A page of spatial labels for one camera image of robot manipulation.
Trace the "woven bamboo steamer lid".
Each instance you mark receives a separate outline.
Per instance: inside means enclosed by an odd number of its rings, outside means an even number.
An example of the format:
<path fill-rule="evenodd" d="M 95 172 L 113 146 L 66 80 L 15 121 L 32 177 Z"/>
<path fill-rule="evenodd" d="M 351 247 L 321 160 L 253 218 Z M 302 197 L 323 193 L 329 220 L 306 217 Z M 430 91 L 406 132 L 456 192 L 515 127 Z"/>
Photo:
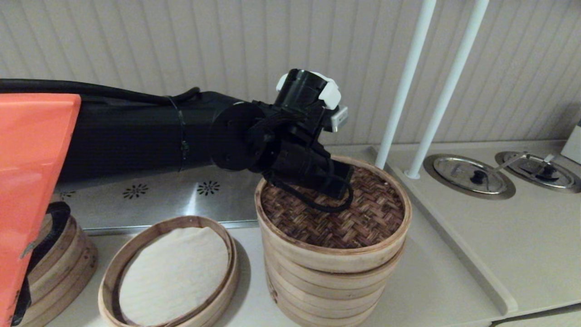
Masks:
<path fill-rule="evenodd" d="M 412 220 L 411 201 L 401 184 L 375 165 L 333 158 L 354 169 L 347 209 L 325 213 L 262 179 L 254 194 L 256 214 L 263 237 L 290 261 L 329 273 L 361 273 L 401 249 Z"/>

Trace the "bamboo steamer basket stack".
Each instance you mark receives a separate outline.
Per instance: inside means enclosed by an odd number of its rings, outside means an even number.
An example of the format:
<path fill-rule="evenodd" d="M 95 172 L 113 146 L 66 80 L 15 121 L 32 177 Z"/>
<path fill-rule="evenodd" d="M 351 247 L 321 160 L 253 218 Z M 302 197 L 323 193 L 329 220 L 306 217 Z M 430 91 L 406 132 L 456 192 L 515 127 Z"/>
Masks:
<path fill-rule="evenodd" d="M 405 244 L 383 263 L 337 255 L 339 267 L 331 271 L 300 265 L 270 243 L 263 247 L 271 296 L 290 317 L 308 327 L 349 327 L 378 305 Z"/>

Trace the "steel pot lid black knob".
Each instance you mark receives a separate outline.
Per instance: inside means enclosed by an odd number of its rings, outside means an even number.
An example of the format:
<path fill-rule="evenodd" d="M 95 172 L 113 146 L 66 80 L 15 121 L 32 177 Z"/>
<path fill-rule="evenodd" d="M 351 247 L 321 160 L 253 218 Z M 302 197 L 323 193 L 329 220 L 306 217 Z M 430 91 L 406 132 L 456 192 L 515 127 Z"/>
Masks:
<path fill-rule="evenodd" d="M 508 190 L 508 183 L 493 168 L 460 157 L 436 157 L 433 169 L 451 184 L 479 194 L 497 195 Z"/>
<path fill-rule="evenodd" d="M 506 169 L 532 184 L 554 190 L 573 190 L 578 185 L 574 173 L 543 157 L 532 154 L 519 157 L 516 152 L 506 152 L 501 158 L 503 162 L 516 158 Z"/>

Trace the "low bamboo steamer basket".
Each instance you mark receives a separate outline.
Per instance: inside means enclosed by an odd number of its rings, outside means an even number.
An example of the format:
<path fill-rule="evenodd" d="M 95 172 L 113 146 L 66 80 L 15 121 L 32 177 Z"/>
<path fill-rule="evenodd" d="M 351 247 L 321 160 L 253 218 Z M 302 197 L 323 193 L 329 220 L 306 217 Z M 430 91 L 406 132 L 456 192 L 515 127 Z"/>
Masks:
<path fill-rule="evenodd" d="M 228 250 L 228 267 L 222 283 L 198 308 L 168 323 L 141 326 L 129 322 L 122 315 L 119 290 L 123 275 L 135 255 L 156 238 L 177 228 L 212 228 L 225 242 Z M 116 253 L 101 281 L 98 293 L 100 315 L 112 327 L 212 327 L 222 316 L 234 296 L 239 280 L 239 262 L 235 241 L 219 222 L 205 217 L 186 216 L 158 222 L 137 234 Z"/>

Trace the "white steamer liner cloth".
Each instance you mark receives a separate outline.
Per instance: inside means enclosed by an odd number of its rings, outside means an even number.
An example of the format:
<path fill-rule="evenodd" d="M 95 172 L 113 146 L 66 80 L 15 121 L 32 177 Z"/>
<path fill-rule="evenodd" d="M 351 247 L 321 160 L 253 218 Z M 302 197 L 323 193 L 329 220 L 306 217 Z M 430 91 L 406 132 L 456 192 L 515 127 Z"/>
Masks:
<path fill-rule="evenodd" d="M 162 325 L 200 307 L 222 283 L 228 259 L 226 243 L 212 228 L 177 228 L 156 238 L 125 270 L 123 317 Z"/>

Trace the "tall bamboo steamer stack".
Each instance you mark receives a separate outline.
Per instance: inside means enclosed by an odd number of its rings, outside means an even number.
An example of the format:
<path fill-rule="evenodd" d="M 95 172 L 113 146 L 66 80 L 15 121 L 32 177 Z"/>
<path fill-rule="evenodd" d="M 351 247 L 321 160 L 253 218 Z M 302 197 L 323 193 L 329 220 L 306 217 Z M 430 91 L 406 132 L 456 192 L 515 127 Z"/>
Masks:
<path fill-rule="evenodd" d="M 48 205 L 26 273 L 30 304 L 17 327 L 45 327 L 84 290 L 98 250 L 65 202 Z"/>

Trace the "white metal pole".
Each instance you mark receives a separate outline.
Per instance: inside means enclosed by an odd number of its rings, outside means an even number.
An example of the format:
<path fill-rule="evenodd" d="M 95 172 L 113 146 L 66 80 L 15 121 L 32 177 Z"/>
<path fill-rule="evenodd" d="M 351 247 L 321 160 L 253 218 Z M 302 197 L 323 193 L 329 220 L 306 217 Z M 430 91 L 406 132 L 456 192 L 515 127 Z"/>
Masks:
<path fill-rule="evenodd" d="M 415 71 L 419 64 L 419 58 L 423 51 L 423 46 L 430 28 L 434 9 L 438 0 L 423 0 L 419 17 L 415 25 L 415 31 L 409 44 L 409 51 L 405 60 L 403 71 L 398 84 L 398 89 L 394 96 L 388 121 L 384 127 L 384 134 L 376 155 L 375 166 L 384 169 L 390 149 L 394 143 L 395 132 L 400 122 L 409 89 L 413 82 Z"/>
<path fill-rule="evenodd" d="M 458 50 L 452 61 L 450 71 L 446 77 L 442 91 L 438 96 L 438 101 L 434 106 L 433 114 L 430 117 L 427 128 L 423 133 L 423 138 L 419 143 L 419 147 L 415 153 L 411 165 L 409 169 L 404 172 L 405 176 L 410 179 L 417 180 L 420 178 L 420 168 L 423 165 L 424 159 L 427 157 L 429 148 L 433 143 L 433 139 L 436 135 L 438 127 L 441 124 L 442 118 L 448 109 L 449 102 L 452 99 L 452 95 L 456 89 L 456 86 L 458 85 L 459 78 L 462 75 L 465 64 L 469 58 L 469 54 L 473 49 L 473 44 L 477 38 L 477 34 L 485 17 L 489 1 L 490 0 L 475 0 L 474 2 L 467 26 L 463 32 Z"/>

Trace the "perforated stainless steel panel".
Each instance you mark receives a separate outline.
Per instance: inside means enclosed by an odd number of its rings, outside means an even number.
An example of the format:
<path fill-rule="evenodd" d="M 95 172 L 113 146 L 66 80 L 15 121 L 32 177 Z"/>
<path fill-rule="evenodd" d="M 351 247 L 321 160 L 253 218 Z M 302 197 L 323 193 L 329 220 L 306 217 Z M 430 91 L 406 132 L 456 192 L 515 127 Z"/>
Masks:
<path fill-rule="evenodd" d="M 197 168 L 77 190 L 58 189 L 63 201 L 90 234 L 131 233 L 170 218 L 198 216 L 230 227 L 257 219 L 259 174 Z"/>

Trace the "white container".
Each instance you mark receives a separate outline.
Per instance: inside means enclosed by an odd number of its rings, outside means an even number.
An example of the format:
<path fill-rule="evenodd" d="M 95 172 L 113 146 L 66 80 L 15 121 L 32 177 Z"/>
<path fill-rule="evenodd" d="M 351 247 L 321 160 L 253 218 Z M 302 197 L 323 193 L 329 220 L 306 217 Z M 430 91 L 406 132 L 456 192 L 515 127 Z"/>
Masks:
<path fill-rule="evenodd" d="M 581 165 L 581 119 L 575 124 L 564 147 L 560 151 L 560 155 Z"/>

